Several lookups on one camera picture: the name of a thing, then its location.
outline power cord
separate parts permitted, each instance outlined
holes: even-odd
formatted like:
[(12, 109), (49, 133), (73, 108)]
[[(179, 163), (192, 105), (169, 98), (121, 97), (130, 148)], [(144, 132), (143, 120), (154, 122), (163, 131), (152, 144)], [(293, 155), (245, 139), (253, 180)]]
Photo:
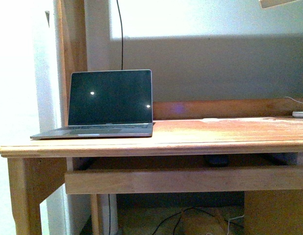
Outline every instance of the power cord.
[(109, 235), (111, 235), (111, 206), (110, 206), (110, 194), (108, 194), (108, 206), (109, 206)]
[(289, 97), (289, 96), (285, 96), (284, 98), (288, 98), (288, 99), (291, 99), (291, 100), (293, 100), (293, 101), (295, 101), (295, 102), (298, 102), (298, 103), (300, 103), (300, 104), (303, 104), (303, 102), (301, 102), (301, 101), (299, 101), (299, 100), (296, 100), (296, 99), (294, 99), (294, 98), (292, 98), (292, 97)]
[[(160, 226), (161, 226), (164, 222), (166, 222), (167, 220), (169, 220), (169, 219), (175, 217), (176, 215), (182, 214), (183, 212), (188, 211), (188, 210), (197, 210), (197, 211), (201, 211), (201, 212), (206, 213), (206, 214), (208, 214), (208, 215), (210, 215), (210, 216), (212, 216), (212, 217), (215, 217), (213, 214), (211, 214), (211, 213), (209, 213), (209, 212), (207, 212), (207, 211), (202, 210), (200, 207), (189, 207), (189, 208), (183, 209), (183, 210), (181, 210), (180, 212), (177, 212), (177, 213), (175, 213), (175, 214), (173, 214), (173, 215), (170, 215), (169, 217), (167, 217), (167, 218), (165, 218), (164, 220), (162, 220), (162, 221), (158, 224), (157, 228), (156, 228), (155, 231), (152, 233), (152, 235), (155, 235), (155, 234), (156, 234), (156, 232), (158, 231), (158, 229), (160, 228)], [(225, 221), (228, 222), (228, 231), (227, 231), (227, 235), (229, 235), (229, 233), (230, 233), (230, 223), (233, 224), (233, 225), (239, 226), (239, 227), (241, 227), (241, 228), (244, 228), (243, 226), (241, 226), (241, 225), (239, 225), (239, 224), (237, 224), (237, 223), (231, 222), (231, 220), (235, 220), (235, 219), (243, 218), (243, 217), (244, 217), (244, 215), (238, 216), (238, 217), (235, 217), (235, 218), (231, 218), (231, 219), (229, 219), (229, 220), (226, 220), (226, 219), (225, 219)], [(177, 227), (178, 227), (178, 225), (179, 225), (181, 219), (182, 219), (182, 215), (179, 217), (178, 221), (177, 221), (176, 224), (175, 224), (175, 227), (174, 227), (173, 233), (172, 233), (173, 235), (175, 235), (176, 229), (177, 229)]]
[(120, 13), (120, 7), (119, 7), (119, 1), (117, 0), (117, 5), (118, 5), (118, 11), (119, 11), (119, 17), (120, 17), (120, 24), (121, 24), (121, 70), (123, 70), (123, 26), (122, 26), (122, 18), (121, 18), (121, 13)]

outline laptop keyboard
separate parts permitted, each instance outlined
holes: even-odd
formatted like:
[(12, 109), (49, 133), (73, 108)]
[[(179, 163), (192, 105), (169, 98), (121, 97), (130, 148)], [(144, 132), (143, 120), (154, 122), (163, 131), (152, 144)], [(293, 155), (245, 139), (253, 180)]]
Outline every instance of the laptop keyboard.
[(91, 126), (70, 126), (68, 129), (89, 130), (89, 129), (122, 129), (122, 128), (147, 128), (148, 124), (120, 124), (120, 125), (91, 125)]

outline laptop trackpad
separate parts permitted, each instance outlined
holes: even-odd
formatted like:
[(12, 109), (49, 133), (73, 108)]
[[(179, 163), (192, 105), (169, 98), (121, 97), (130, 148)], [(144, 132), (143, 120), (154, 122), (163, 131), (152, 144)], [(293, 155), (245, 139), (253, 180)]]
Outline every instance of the laptop trackpad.
[(73, 130), (67, 135), (91, 135), (91, 134), (117, 134), (121, 129), (90, 129), (90, 130)]

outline laptop screen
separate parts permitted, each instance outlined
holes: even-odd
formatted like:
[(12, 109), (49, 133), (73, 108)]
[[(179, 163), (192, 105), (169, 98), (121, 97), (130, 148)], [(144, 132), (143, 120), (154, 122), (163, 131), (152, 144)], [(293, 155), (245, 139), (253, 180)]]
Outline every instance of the laptop screen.
[(69, 125), (152, 122), (152, 72), (72, 73)]

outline wooden drawer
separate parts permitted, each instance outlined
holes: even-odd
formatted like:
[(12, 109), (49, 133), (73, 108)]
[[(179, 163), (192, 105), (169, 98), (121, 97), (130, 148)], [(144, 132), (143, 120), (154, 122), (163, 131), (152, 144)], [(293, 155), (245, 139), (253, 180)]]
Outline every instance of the wooden drawer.
[(65, 175), (68, 194), (303, 189), (303, 166), (273, 165), (259, 154), (230, 155), (214, 168), (203, 156), (98, 158)]

